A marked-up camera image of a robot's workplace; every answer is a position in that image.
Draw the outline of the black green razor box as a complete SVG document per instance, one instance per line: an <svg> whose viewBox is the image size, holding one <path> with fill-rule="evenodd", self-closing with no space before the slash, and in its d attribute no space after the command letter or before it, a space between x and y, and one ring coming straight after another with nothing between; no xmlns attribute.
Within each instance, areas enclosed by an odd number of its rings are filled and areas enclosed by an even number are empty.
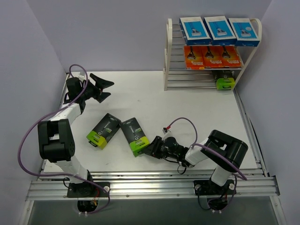
<svg viewBox="0 0 300 225"><path fill-rule="evenodd" d="M142 150L146 148L150 142L142 130L140 124L135 117L121 122L120 128L130 146L135 157L142 154Z"/></svg>
<svg viewBox="0 0 300 225"><path fill-rule="evenodd" d="M120 123L121 121L118 118L107 113L86 138L92 146L103 150L119 130Z"/></svg>
<svg viewBox="0 0 300 225"><path fill-rule="evenodd" d="M235 79L230 70L213 70L212 74L217 90L231 90L235 86Z"/></svg>

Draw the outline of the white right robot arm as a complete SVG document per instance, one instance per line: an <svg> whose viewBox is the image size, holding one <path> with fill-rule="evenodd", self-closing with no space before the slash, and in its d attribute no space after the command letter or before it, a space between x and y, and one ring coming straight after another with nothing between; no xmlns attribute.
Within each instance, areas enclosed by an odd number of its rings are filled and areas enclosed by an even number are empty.
<svg viewBox="0 0 300 225"><path fill-rule="evenodd" d="M185 147L177 142L168 129L164 130L164 134L164 137L156 136L142 150L142 153L176 163L185 169L210 159L217 166L208 180L194 183L195 192L200 195L220 196L236 194L237 178L246 179L240 171L240 166L248 151L248 145L245 142L221 131L213 130L204 142Z"/></svg>

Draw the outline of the blue white Harry's razor box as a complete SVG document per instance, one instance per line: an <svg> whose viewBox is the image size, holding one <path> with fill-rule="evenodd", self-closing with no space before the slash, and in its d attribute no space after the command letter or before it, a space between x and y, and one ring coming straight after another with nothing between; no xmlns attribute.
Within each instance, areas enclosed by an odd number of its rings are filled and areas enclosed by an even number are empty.
<svg viewBox="0 0 300 225"><path fill-rule="evenodd" d="M234 45L237 38L225 16L204 17L211 45Z"/></svg>

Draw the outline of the orange Gillette razor box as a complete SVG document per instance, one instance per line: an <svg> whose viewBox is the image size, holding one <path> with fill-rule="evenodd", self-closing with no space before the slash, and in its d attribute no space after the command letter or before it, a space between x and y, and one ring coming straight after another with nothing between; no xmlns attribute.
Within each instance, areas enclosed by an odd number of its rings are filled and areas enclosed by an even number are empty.
<svg viewBox="0 0 300 225"><path fill-rule="evenodd" d="M204 59L200 46L184 46L186 69L205 69Z"/></svg>
<svg viewBox="0 0 300 225"><path fill-rule="evenodd" d="M228 68L240 68L241 61L233 46L223 46L221 50L221 60L224 67Z"/></svg>
<svg viewBox="0 0 300 225"><path fill-rule="evenodd" d="M206 68L223 68L219 46L201 46L203 61Z"/></svg>

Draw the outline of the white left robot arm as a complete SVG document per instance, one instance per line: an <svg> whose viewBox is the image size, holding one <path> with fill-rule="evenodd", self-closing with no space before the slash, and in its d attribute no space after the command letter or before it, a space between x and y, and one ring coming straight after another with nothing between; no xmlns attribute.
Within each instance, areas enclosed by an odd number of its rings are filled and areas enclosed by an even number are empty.
<svg viewBox="0 0 300 225"><path fill-rule="evenodd" d="M61 111L37 125L39 153L42 159L59 166L71 184L78 185L79 193L90 196L95 190L94 181L75 156L71 125L82 115L87 100L93 98L102 103L108 98L110 93L104 90L113 86L114 82L90 74L87 80L82 77L68 78L66 85Z"/></svg>

